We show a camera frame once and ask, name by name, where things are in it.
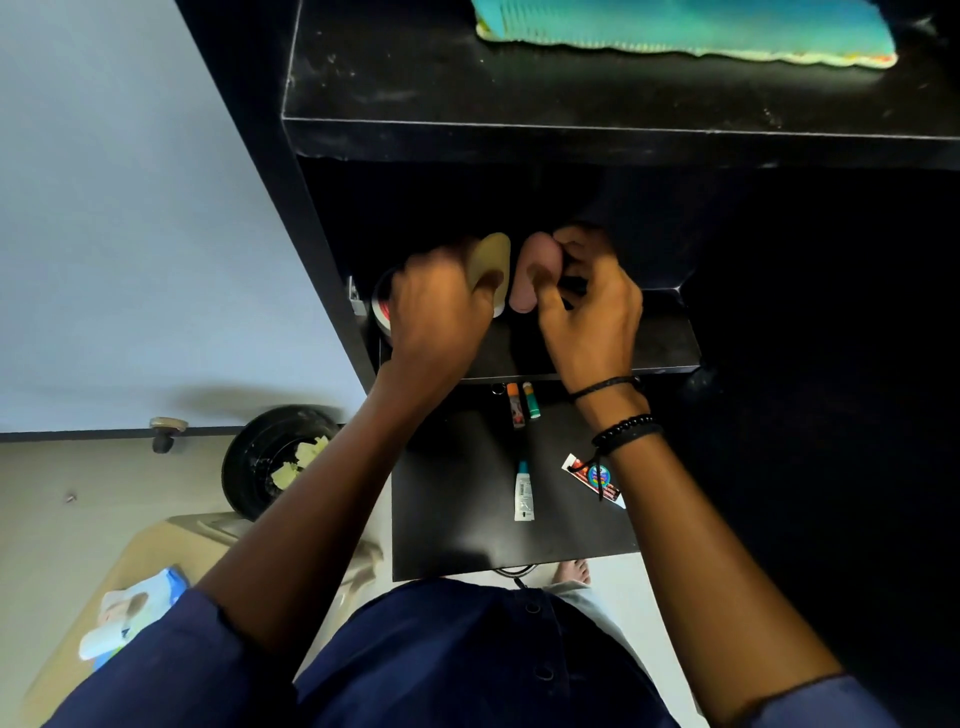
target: foam insole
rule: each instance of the foam insole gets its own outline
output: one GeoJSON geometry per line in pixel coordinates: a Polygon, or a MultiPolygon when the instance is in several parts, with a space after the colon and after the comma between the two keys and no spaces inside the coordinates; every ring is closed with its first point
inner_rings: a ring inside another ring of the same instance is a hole
{"type": "Polygon", "coordinates": [[[537,307],[537,292],[527,275],[533,263],[546,268],[556,283],[564,272],[564,249],[546,232],[535,232],[524,241],[516,260],[514,290],[510,292],[510,308],[517,313],[529,313],[537,307]]]}
{"type": "Polygon", "coordinates": [[[510,287],[510,238],[502,232],[487,235],[468,253],[467,285],[470,290],[490,271],[500,271],[503,274],[503,282],[493,293],[493,317],[496,318],[503,313],[507,289],[510,287]]]}
{"type": "Polygon", "coordinates": [[[869,0],[473,0],[484,40],[889,68],[869,0]]]}

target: white wall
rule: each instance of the white wall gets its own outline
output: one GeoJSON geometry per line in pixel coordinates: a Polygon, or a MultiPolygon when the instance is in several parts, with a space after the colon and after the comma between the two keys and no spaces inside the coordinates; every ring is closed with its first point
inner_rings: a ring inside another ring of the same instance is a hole
{"type": "Polygon", "coordinates": [[[363,389],[174,0],[0,3],[0,431],[363,389]]]}

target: floor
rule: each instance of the floor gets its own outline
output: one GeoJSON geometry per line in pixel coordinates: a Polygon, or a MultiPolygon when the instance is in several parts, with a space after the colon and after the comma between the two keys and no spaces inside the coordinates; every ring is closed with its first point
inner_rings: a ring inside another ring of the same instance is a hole
{"type": "MultiPolygon", "coordinates": [[[[228,510],[220,489],[228,443],[186,438],[166,455],[153,454],[148,440],[0,445],[0,726],[17,724],[24,691],[133,534],[170,516],[228,510]]],[[[390,513],[388,483],[365,534],[381,545],[385,563],[363,601],[394,586],[390,513]]],[[[640,556],[594,559],[590,570],[674,718],[684,728],[706,726],[640,556]]],[[[525,581],[545,584],[552,573],[543,565],[525,581]]],[[[513,586],[492,572],[458,578],[513,586]]]]}

